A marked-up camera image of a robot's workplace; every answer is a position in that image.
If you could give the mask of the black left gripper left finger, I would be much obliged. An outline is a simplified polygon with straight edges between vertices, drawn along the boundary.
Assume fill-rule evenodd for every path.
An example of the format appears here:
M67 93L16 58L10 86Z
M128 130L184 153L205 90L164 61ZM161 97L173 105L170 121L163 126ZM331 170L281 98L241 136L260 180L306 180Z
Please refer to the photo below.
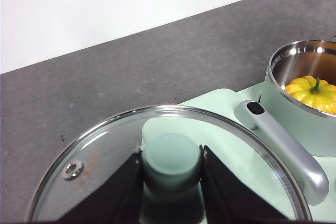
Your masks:
M142 196L142 156L139 151L57 223L139 223Z

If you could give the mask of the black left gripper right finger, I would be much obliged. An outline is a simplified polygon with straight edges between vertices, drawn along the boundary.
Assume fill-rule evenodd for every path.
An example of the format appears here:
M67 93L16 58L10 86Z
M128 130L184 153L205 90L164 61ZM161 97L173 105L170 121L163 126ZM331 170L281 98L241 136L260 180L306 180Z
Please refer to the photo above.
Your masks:
M283 223L289 219L242 183L208 146L200 146L208 223Z

